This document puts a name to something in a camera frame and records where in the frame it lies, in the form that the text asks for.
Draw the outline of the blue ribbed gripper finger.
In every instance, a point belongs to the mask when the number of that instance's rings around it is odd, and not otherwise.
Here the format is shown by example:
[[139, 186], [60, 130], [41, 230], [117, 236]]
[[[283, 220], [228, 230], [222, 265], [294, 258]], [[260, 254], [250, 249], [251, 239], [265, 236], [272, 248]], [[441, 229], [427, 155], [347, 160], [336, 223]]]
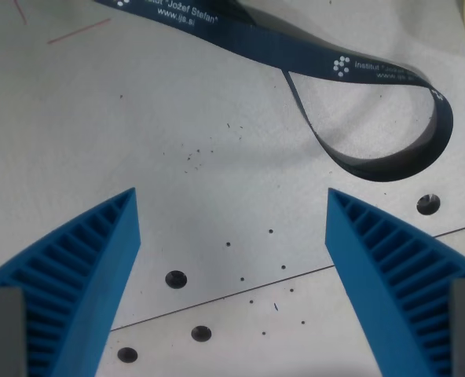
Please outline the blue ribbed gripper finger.
[[141, 246], [129, 188], [0, 266], [0, 288], [25, 301], [29, 376], [93, 376]]
[[449, 289], [465, 256], [333, 188], [325, 245], [382, 375], [451, 376]]

